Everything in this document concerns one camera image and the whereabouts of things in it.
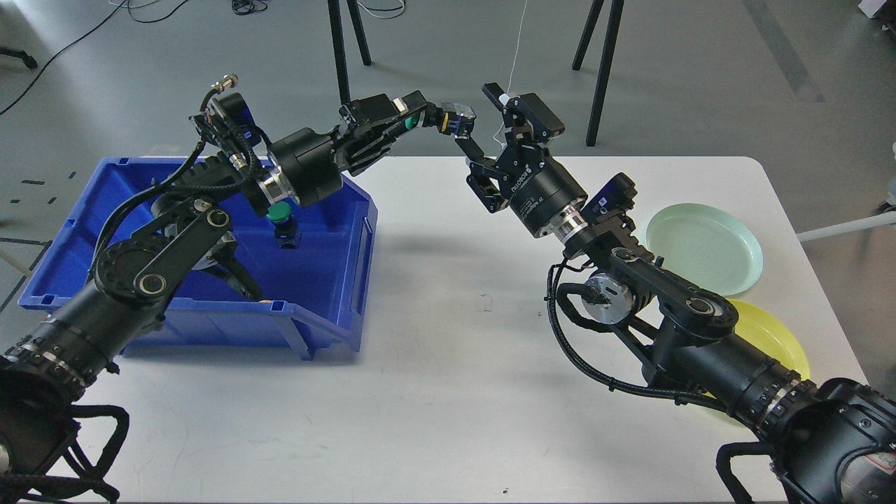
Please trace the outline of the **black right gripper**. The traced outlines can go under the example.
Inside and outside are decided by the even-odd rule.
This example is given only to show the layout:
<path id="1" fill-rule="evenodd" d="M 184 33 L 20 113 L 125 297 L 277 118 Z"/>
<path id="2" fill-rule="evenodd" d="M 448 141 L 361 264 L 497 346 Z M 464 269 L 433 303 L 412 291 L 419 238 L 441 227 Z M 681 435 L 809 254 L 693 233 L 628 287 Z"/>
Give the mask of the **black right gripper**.
<path id="1" fill-rule="evenodd" d="M 547 146 L 566 126 L 535 93 L 512 97 L 497 83 L 485 83 L 482 90 L 501 111 L 506 146 L 494 160 L 473 138 L 455 138 L 470 167 L 466 181 L 489 213 L 510 207 L 541 238 L 557 226 L 554 217 L 569 206 L 580 209 L 587 196 Z"/>

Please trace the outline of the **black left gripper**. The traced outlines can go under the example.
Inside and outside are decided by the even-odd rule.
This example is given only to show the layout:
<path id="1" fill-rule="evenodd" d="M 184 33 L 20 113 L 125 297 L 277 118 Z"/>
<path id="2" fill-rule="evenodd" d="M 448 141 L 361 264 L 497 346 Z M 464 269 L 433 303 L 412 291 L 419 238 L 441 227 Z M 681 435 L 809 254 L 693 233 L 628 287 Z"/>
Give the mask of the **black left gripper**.
<path id="1" fill-rule="evenodd" d="M 390 152 L 404 134 L 428 127 L 438 105 L 419 90 L 404 97 L 378 94 L 340 106 L 342 124 L 326 133 L 300 129 L 268 147 L 271 167 L 266 175 L 270 204 L 292 199 L 301 207 L 342 189 L 342 172 L 356 176 Z"/>

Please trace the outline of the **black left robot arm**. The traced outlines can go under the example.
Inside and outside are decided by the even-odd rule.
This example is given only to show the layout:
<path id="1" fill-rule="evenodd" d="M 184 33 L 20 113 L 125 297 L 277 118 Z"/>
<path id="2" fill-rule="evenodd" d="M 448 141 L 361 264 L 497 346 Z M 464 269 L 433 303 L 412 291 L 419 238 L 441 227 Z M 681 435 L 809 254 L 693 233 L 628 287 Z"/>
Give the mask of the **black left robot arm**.
<path id="1" fill-rule="evenodd" d="M 79 293 L 2 358 L 2 453 L 20 472 L 46 466 L 78 430 L 73 404 L 128 342 L 157 328 L 193 270 L 212 270 L 246 299 L 260 287 L 226 237 L 221 207 L 240 195 L 259 216 L 275 205 L 307 208 L 336 194 L 414 127 L 451 134 L 450 108 L 416 90 L 340 107 L 326 133 L 304 128 L 271 141 L 233 92 L 234 74 L 206 93 L 192 117 L 195 150 L 172 174 L 130 197 L 103 224 Z"/>

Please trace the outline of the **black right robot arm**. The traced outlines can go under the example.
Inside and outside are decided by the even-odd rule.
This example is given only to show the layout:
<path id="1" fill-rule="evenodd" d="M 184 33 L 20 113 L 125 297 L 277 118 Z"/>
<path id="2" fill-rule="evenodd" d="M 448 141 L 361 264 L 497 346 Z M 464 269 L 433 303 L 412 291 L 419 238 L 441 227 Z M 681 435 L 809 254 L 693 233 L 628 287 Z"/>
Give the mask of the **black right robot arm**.
<path id="1" fill-rule="evenodd" d="M 768 456 L 790 503 L 893 503 L 894 402 L 845 377 L 816 386 L 737 335 L 730 301 L 663 268 L 634 236 L 627 211 L 637 192 L 627 175 L 588 198 L 548 150 L 564 124 L 540 97 L 511 97 L 496 83 L 483 93 L 503 118 L 497 159 L 471 137 L 467 106 L 449 106 L 435 124 L 454 135 L 470 166 L 468 185 L 490 213 L 510 208 L 535 238 L 553 234 L 563 243 L 546 303 L 570 362 L 612 391 L 700 405 L 749 428 L 756 441 L 724 444 L 715 460 L 736 503 L 752 502 L 731 469 L 737 456 Z M 557 310 L 580 328 L 617 335 L 643 364 L 646 385 L 586 363 Z"/>

